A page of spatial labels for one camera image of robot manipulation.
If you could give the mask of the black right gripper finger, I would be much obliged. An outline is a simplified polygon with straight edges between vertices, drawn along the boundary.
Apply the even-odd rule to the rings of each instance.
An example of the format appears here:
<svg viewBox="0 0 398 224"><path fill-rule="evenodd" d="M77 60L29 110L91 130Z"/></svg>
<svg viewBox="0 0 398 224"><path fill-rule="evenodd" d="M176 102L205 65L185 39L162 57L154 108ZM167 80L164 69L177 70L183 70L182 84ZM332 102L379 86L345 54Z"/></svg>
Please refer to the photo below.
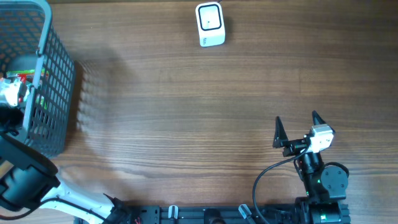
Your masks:
<svg viewBox="0 0 398 224"><path fill-rule="evenodd" d="M281 148L288 145L289 139L279 116L275 118L275 134L272 147Z"/></svg>
<svg viewBox="0 0 398 224"><path fill-rule="evenodd" d="M313 119L313 124L316 125L321 125L321 124L326 124L326 122L322 119L322 117L314 110L312 111L312 119Z"/></svg>

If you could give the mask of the green snack packet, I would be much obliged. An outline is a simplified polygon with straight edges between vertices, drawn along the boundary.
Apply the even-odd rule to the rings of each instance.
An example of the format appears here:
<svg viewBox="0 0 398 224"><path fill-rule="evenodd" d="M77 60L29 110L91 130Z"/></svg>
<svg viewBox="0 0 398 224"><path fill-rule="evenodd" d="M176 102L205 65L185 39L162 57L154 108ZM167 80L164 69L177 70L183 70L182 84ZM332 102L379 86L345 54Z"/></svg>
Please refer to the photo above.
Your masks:
<svg viewBox="0 0 398 224"><path fill-rule="evenodd" d="M35 70L14 70L6 72L6 78L10 81L18 81L23 84L22 95L19 97L19 106L25 107L30 89L33 87Z"/></svg>

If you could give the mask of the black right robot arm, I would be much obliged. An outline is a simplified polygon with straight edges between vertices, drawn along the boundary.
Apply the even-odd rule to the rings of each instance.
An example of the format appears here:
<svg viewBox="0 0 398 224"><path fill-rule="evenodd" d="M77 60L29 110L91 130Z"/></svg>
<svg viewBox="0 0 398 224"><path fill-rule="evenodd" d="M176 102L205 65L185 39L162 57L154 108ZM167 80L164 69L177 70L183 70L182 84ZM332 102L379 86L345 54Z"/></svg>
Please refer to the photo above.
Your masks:
<svg viewBox="0 0 398 224"><path fill-rule="evenodd" d="M323 162L321 152L331 146L335 130L312 112L313 126L302 139L290 140L282 121L275 119L274 148L284 157L294 156L294 166L303 182L306 197L295 200L294 223L350 223L346 199L349 170L338 162Z"/></svg>

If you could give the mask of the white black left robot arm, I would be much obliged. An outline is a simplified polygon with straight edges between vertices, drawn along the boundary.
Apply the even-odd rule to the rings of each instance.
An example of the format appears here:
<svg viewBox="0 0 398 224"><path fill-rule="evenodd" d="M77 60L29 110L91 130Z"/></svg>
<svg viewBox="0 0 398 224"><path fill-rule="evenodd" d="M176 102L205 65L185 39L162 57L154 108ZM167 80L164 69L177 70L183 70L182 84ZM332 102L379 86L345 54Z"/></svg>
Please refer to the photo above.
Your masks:
<svg viewBox="0 0 398 224"><path fill-rule="evenodd" d="M40 208L75 216L76 223L130 223L131 210L118 198L95 194L58 176L47 157L12 137L23 115L1 105L1 207L18 220Z"/></svg>

